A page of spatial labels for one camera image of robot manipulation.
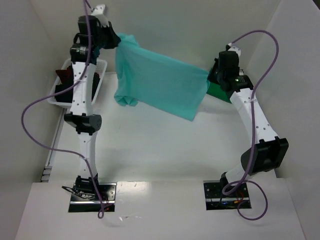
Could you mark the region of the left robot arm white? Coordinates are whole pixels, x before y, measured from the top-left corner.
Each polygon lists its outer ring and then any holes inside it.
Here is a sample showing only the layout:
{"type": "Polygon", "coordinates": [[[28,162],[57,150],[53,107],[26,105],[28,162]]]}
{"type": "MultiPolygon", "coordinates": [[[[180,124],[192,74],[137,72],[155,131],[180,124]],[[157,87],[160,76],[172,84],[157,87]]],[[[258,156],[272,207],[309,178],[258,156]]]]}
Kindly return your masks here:
{"type": "Polygon", "coordinates": [[[74,192],[100,197],[98,172],[95,163],[97,133],[102,126],[102,117],[93,113],[92,89],[101,49],[114,49],[120,38],[107,17],[98,15],[80,16],[79,32],[73,39],[70,56],[73,70],[72,102],[64,120],[75,128],[79,139],[80,158],[84,164],[76,178],[74,192]]]}

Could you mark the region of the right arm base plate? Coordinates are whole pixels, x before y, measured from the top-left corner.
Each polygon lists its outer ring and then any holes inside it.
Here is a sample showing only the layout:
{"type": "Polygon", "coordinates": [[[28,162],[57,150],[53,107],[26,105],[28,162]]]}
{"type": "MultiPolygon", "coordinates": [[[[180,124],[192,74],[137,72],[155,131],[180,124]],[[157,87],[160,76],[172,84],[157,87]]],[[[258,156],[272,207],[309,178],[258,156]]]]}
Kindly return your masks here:
{"type": "Polygon", "coordinates": [[[222,194],[222,186],[219,181],[204,181],[203,188],[207,211],[236,210],[239,205],[240,209],[252,208],[246,183],[228,196],[222,194]]]}

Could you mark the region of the teal t shirt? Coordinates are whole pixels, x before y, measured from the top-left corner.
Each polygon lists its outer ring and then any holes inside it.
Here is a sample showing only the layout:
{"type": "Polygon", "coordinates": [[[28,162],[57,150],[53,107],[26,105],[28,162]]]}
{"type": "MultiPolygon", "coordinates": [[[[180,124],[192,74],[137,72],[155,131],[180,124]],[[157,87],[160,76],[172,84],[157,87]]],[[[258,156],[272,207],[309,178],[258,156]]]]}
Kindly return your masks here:
{"type": "Polygon", "coordinates": [[[119,37],[115,101],[132,107],[142,102],[192,121],[209,88],[208,71],[142,48],[133,35],[119,37]]]}

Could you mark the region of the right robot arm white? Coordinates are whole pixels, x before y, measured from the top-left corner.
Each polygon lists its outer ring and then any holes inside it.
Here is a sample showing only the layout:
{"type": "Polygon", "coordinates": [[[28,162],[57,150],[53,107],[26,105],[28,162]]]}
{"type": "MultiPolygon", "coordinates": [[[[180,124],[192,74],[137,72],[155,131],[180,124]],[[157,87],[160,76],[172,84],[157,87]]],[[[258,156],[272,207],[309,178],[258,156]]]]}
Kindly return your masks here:
{"type": "Polygon", "coordinates": [[[273,130],[256,98],[254,86],[240,71],[239,55],[225,50],[218,54],[207,79],[220,86],[236,108],[251,141],[251,147],[240,158],[240,163],[222,174],[222,194],[228,196],[249,177],[280,167],[289,142],[273,130]]]}

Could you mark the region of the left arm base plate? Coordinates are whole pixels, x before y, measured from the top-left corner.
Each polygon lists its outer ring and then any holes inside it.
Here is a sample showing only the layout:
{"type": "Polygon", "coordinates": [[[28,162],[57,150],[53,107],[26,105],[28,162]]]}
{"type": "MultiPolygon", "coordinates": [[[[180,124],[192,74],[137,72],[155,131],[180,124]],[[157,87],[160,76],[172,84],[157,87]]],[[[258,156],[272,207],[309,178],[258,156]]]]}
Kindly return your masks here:
{"type": "MultiPolygon", "coordinates": [[[[97,213],[101,209],[100,200],[94,193],[76,191],[75,186],[73,188],[63,186],[62,188],[71,193],[69,213],[97,213]]],[[[102,183],[98,186],[105,213],[115,211],[116,189],[116,183],[102,183]]]]}

